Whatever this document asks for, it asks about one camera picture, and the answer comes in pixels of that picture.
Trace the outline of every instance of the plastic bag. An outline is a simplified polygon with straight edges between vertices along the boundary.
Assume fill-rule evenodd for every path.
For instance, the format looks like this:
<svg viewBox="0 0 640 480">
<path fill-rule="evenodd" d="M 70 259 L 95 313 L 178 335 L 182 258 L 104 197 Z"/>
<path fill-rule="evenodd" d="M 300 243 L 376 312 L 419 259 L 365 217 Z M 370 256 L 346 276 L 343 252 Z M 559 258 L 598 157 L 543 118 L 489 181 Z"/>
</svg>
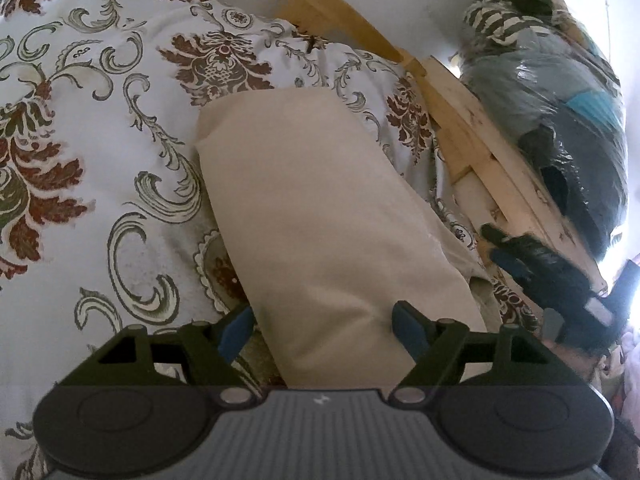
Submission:
<svg viewBox="0 0 640 480">
<path fill-rule="evenodd" d="M 461 80 L 540 174 L 597 260 L 627 206 L 620 82 L 564 0 L 476 0 Z"/>
</svg>

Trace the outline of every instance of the screw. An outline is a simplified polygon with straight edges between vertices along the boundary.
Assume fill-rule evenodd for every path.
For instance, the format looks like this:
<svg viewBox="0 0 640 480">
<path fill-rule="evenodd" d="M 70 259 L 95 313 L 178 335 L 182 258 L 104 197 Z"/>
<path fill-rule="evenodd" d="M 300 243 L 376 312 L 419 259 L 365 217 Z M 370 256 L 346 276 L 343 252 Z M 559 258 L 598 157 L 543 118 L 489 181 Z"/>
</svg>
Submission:
<svg viewBox="0 0 640 480">
<path fill-rule="evenodd" d="M 252 394 L 246 388 L 227 388 L 220 393 L 220 399 L 226 404 L 244 404 L 252 399 Z"/>
<path fill-rule="evenodd" d="M 424 399 L 427 398 L 424 391 L 422 391 L 420 388 L 414 388 L 412 386 L 398 388 L 394 392 L 394 396 L 399 402 L 402 402 L 403 404 L 420 404 Z"/>
</svg>

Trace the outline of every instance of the clothing pile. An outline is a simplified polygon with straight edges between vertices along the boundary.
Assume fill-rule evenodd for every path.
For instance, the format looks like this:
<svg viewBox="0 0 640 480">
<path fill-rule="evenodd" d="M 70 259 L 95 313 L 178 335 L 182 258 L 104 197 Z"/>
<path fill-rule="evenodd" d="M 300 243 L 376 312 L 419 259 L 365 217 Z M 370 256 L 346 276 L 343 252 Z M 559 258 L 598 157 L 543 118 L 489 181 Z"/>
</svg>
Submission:
<svg viewBox="0 0 640 480">
<path fill-rule="evenodd" d="M 618 419 L 600 467 L 613 480 L 640 480 L 640 331 L 628 327 L 620 344 L 596 368 L 591 385 L 609 401 Z"/>
<path fill-rule="evenodd" d="M 465 22 L 462 81 L 601 260 L 626 215 L 619 80 L 564 0 L 476 0 Z"/>
</svg>

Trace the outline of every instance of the blue fabric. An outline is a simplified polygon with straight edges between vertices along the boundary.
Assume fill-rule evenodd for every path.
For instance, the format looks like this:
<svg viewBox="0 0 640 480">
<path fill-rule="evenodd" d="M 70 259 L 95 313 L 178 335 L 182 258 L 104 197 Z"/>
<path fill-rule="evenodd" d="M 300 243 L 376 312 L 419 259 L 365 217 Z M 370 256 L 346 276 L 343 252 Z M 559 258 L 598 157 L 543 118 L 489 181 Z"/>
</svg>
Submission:
<svg viewBox="0 0 640 480">
<path fill-rule="evenodd" d="M 619 106 L 605 91 L 591 90 L 582 92 L 565 103 L 578 115 L 599 127 L 622 129 L 623 118 L 616 115 Z"/>
<path fill-rule="evenodd" d="M 218 354 L 228 364 L 236 360 L 242 347 L 249 341 L 254 333 L 254 324 L 254 311 L 249 306 L 225 328 L 218 345 Z"/>
<path fill-rule="evenodd" d="M 424 333 L 422 325 L 398 304 L 394 306 L 391 322 L 398 341 L 402 343 L 411 358 L 417 362 L 429 349 L 427 335 Z"/>
</svg>

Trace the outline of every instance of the cable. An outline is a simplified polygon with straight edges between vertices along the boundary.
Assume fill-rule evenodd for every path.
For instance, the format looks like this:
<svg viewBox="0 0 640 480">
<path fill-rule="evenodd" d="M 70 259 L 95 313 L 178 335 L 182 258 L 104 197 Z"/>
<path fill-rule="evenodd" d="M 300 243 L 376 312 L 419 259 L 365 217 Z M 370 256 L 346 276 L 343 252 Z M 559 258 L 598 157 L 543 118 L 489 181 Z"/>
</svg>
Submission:
<svg viewBox="0 0 640 480">
<path fill-rule="evenodd" d="M 611 63 L 611 20 L 609 18 L 609 0 L 604 0 L 604 7 L 607 13 L 607 35 L 609 37 L 609 55 L 607 56 L 607 59 L 609 59 L 609 62 Z"/>
</svg>

